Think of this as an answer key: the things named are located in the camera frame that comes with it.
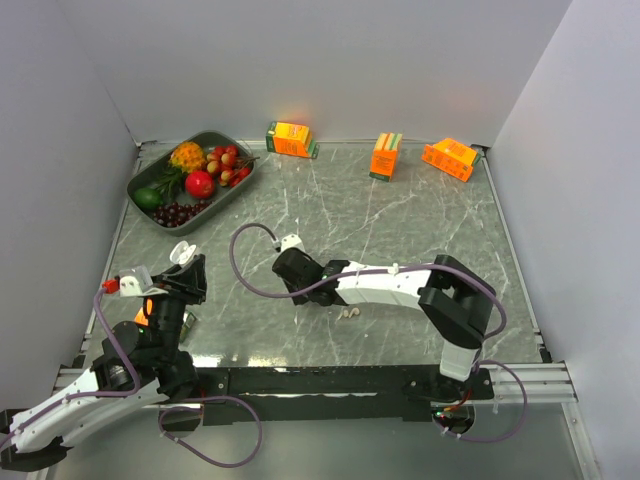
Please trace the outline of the white earbud charging case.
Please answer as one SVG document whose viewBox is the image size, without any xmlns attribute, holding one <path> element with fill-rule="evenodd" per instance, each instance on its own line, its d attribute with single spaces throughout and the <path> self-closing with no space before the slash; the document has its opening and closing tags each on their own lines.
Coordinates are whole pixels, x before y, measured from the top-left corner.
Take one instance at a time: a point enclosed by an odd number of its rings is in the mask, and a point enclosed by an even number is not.
<svg viewBox="0 0 640 480">
<path fill-rule="evenodd" d="M 186 240 L 182 240 L 170 252 L 169 260 L 174 265 L 185 266 L 200 253 L 201 250 L 196 244 L 190 244 Z"/>
</svg>

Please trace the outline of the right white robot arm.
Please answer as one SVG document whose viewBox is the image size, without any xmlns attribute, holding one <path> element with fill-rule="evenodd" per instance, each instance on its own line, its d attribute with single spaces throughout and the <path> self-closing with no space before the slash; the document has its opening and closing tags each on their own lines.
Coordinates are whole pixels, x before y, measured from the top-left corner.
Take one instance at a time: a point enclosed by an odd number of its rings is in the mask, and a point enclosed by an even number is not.
<svg viewBox="0 0 640 480">
<path fill-rule="evenodd" d="M 298 248 L 277 257 L 272 271 L 295 304 L 384 304 L 419 310 L 444 339 L 438 390 L 459 398 L 472 384 L 471 371 L 484 343 L 495 290 L 457 259 L 439 255 L 411 267 L 366 266 L 332 260 L 322 266 Z"/>
</svg>

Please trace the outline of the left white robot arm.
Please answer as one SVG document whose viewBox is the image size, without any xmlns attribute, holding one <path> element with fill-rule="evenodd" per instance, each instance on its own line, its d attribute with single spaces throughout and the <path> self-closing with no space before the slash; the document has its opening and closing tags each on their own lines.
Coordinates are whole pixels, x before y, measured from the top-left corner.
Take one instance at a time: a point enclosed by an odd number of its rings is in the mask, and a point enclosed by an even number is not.
<svg viewBox="0 0 640 480">
<path fill-rule="evenodd" d="M 144 406 L 195 395 L 198 375 L 191 355 L 180 348 L 180 335 L 188 306 L 206 298 L 206 258 L 191 246 L 174 250 L 170 260 L 160 274 L 139 266 L 102 284 L 93 300 L 106 333 L 101 356 L 40 404 L 2 412 L 2 469 L 45 469 L 92 433 Z M 112 294 L 141 299 L 141 320 L 107 325 L 101 301 Z"/>
</svg>

